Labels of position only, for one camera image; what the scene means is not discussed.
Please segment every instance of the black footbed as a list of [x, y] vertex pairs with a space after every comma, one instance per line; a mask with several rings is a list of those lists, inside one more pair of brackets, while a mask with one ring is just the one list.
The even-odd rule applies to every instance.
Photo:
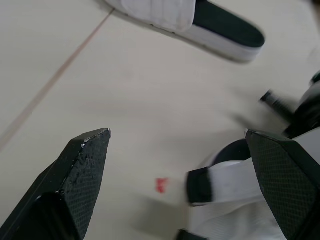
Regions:
[[197, 0], [193, 24], [245, 47], [265, 44], [265, 37], [255, 26], [207, 0]]

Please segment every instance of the white tile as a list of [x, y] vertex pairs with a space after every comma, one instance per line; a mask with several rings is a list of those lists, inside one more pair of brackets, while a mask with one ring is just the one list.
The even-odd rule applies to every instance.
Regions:
[[[287, 14], [308, 16], [306, 9]], [[287, 17], [263, 13], [262, 3], [254, 10], [257, 21]], [[0, 153], [0, 188], [8, 189], [0, 222], [71, 138], [106, 127], [112, 138], [86, 238], [173, 239], [187, 219], [185, 174], [243, 137], [235, 115], [277, 128], [267, 125], [279, 122], [259, 98], [274, 88], [298, 100], [307, 89], [318, 70], [308, 61], [317, 40], [300, 48], [303, 27], [314, 25], [308, 19], [287, 19], [291, 29], [283, 32], [265, 23], [264, 51], [251, 64], [236, 64], [112, 15]], [[282, 47], [283, 38], [292, 42]], [[155, 191], [155, 178], [169, 178], [166, 193]]]
[[109, 11], [99, 0], [0, 2], [0, 134]]

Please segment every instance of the black pointed object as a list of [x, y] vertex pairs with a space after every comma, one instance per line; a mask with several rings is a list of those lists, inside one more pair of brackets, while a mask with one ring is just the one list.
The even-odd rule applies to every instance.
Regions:
[[83, 240], [99, 195], [109, 128], [72, 139], [0, 228], [1, 240]]

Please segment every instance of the black textured plastic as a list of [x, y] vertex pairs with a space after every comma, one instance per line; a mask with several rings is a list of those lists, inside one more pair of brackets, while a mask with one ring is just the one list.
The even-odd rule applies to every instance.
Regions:
[[84, 144], [63, 184], [64, 199], [81, 239], [84, 239], [99, 195], [109, 137], [97, 135]]
[[260, 189], [285, 237], [296, 239], [312, 214], [318, 189], [277, 142], [283, 137], [265, 134], [249, 131], [246, 135]]

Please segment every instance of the black strap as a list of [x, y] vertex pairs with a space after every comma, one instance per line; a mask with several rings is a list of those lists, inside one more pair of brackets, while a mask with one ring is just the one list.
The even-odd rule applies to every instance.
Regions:
[[180, 229], [175, 240], [209, 240], [209, 239], [194, 235], [185, 229]]
[[210, 203], [213, 201], [207, 167], [188, 172], [186, 195], [190, 204]]

